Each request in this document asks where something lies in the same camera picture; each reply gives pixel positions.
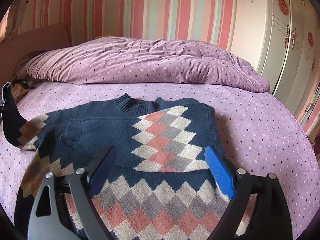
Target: screw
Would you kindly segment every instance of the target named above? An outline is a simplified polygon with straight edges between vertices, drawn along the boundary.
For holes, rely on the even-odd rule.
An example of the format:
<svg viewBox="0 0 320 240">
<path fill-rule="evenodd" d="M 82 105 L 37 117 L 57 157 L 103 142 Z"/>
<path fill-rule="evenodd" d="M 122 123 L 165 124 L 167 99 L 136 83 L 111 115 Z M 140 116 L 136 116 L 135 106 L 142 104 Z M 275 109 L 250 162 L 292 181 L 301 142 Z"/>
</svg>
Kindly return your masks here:
<svg viewBox="0 0 320 240">
<path fill-rule="evenodd" d="M 52 178 L 52 176 L 53 176 L 53 173 L 52 173 L 52 172 L 48 172 L 48 173 L 45 175 L 45 177 L 46 177 L 47 179 Z"/>
<path fill-rule="evenodd" d="M 76 170 L 76 174 L 81 175 L 84 174 L 85 169 L 84 168 L 79 168 Z"/>
<path fill-rule="evenodd" d="M 269 178 L 270 179 L 275 179 L 277 176 L 274 173 L 269 173 Z"/>
<path fill-rule="evenodd" d="M 240 174 L 240 175 L 244 175 L 246 173 L 246 170 L 244 168 L 239 168 L 237 169 L 237 172 Z"/>
</svg>

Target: wardrobe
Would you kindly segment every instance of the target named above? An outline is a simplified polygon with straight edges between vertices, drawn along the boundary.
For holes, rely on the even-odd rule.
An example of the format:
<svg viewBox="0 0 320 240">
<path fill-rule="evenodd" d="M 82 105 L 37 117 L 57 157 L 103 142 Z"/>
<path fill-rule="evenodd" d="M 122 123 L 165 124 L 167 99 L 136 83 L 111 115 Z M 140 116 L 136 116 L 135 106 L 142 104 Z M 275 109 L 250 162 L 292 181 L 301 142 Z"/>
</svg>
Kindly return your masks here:
<svg viewBox="0 0 320 240">
<path fill-rule="evenodd" d="M 297 117 L 319 62 L 315 9 L 308 0 L 237 0 L 236 8 L 231 53 L 267 78 L 270 93 Z"/>
</svg>

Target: sweater collar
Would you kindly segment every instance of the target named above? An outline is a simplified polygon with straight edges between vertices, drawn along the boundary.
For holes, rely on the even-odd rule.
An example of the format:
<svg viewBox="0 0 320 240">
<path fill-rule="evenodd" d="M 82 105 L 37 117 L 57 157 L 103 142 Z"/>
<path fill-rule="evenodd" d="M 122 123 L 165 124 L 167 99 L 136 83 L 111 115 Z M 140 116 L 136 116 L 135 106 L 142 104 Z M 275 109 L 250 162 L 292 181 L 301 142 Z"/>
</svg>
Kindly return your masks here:
<svg viewBox="0 0 320 240">
<path fill-rule="evenodd" d="M 131 98 L 127 93 L 115 99 L 116 106 L 123 112 L 136 116 L 151 114 L 157 111 L 157 103 Z"/>
</svg>

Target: wall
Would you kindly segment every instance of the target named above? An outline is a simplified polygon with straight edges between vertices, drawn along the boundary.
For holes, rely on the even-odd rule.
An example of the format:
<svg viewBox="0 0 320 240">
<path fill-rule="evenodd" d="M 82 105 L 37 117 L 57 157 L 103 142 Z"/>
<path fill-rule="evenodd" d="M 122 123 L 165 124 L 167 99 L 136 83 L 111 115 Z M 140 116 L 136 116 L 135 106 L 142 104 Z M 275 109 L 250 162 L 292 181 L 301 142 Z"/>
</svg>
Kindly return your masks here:
<svg viewBox="0 0 320 240">
<path fill-rule="evenodd" d="M 101 35 L 203 40 L 229 49 L 236 0 L 29 0 L 18 34 L 65 23 L 70 43 Z"/>
</svg>

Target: door handle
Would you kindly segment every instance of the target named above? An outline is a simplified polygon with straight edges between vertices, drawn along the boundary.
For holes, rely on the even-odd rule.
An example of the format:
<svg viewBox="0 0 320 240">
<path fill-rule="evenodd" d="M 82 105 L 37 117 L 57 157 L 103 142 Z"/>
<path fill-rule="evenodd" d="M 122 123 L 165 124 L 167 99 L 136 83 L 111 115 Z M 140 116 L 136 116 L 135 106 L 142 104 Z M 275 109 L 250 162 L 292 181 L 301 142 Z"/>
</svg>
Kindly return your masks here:
<svg viewBox="0 0 320 240">
<path fill-rule="evenodd" d="M 296 42 L 296 27 L 294 27 L 293 32 L 292 32 L 292 47 L 291 49 L 294 49 L 294 44 Z"/>
<path fill-rule="evenodd" d="M 288 40 L 289 40 L 289 24 L 287 24 L 287 34 L 285 35 L 284 38 L 284 48 L 287 48 L 287 44 L 288 44 Z"/>
</svg>

